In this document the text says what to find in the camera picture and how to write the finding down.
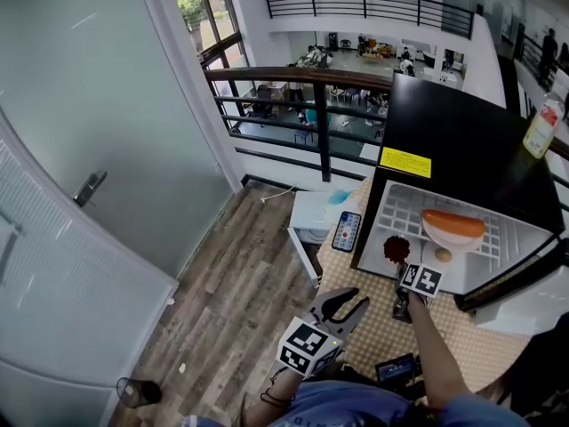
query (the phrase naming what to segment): wooden floor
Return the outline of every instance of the wooden floor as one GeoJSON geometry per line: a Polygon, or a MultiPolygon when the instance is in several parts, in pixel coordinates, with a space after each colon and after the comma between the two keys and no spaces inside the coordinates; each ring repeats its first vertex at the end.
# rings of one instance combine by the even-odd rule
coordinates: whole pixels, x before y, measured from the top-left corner
{"type": "Polygon", "coordinates": [[[118,407],[110,425],[180,426],[185,415],[231,425],[272,367],[278,339],[316,290],[286,228],[294,196],[249,181],[196,251],[133,377],[157,382],[158,405],[118,407]],[[186,365],[183,374],[179,368],[186,365]]]}

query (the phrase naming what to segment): checkered tablecloth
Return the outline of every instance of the checkered tablecloth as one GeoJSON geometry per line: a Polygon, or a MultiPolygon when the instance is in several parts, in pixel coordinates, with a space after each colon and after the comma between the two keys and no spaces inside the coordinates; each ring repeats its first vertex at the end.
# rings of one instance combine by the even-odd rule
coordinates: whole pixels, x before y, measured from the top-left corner
{"type": "MultiPolygon", "coordinates": [[[[371,184],[371,179],[366,179],[352,193],[359,198],[362,213],[371,184]]],[[[409,352],[417,354],[413,327],[391,318],[395,301],[394,280],[351,269],[353,252],[332,250],[334,232],[335,227],[317,255],[324,271],[319,293],[347,286],[360,289],[356,299],[344,305],[339,315],[347,313],[363,297],[370,297],[371,305],[350,335],[344,358],[359,373],[375,379],[375,364],[409,352]]],[[[497,334],[476,327],[468,313],[456,308],[450,294],[439,294],[430,306],[430,313],[472,391],[479,391],[501,376],[529,342],[526,336],[497,334]]]]}

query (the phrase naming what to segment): plate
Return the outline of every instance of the plate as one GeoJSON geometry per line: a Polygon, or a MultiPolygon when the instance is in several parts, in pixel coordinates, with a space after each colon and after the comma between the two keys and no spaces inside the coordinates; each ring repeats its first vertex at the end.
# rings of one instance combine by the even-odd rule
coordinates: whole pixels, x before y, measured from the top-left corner
{"type": "Polygon", "coordinates": [[[389,275],[395,276],[397,274],[397,265],[387,259],[383,251],[383,244],[385,244],[385,241],[391,236],[398,236],[409,242],[409,256],[407,256],[405,262],[408,264],[421,264],[421,242],[418,238],[411,238],[405,234],[398,234],[393,231],[380,230],[375,238],[373,253],[375,255],[375,261],[380,266],[381,270],[385,271],[389,275]]]}
{"type": "Polygon", "coordinates": [[[446,276],[465,273],[466,254],[464,252],[451,252],[453,258],[449,262],[442,262],[439,261],[435,256],[435,251],[438,248],[441,248],[441,246],[435,242],[425,243],[421,254],[422,263],[429,267],[432,267],[433,269],[440,269],[446,276]]]}
{"type": "Polygon", "coordinates": [[[440,230],[432,224],[427,223],[425,219],[422,219],[422,221],[423,229],[427,235],[440,246],[450,250],[451,252],[473,252],[482,245],[484,235],[479,238],[460,236],[459,234],[440,230]]]}

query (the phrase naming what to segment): dark red food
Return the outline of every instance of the dark red food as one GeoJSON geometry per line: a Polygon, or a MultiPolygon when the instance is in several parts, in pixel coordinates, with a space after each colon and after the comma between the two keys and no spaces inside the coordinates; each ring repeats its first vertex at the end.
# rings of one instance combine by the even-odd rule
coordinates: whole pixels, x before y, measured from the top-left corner
{"type": "Polygon", "coordinates": [[[383,244],[383,254],[395,264],[404,262],[409,253],[409,241],[399,236],[391,236],[383,244]]]}

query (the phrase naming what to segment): yellow sticker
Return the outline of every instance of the yellow sticker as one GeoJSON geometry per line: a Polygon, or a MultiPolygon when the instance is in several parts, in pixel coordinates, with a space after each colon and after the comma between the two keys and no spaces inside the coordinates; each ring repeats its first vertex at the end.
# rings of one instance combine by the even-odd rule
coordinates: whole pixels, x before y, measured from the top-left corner
{"type": "Polygon", "coordinates": [[[381,152],[380,165],[430,179],[430,158],[384,147],[381,152]]]}

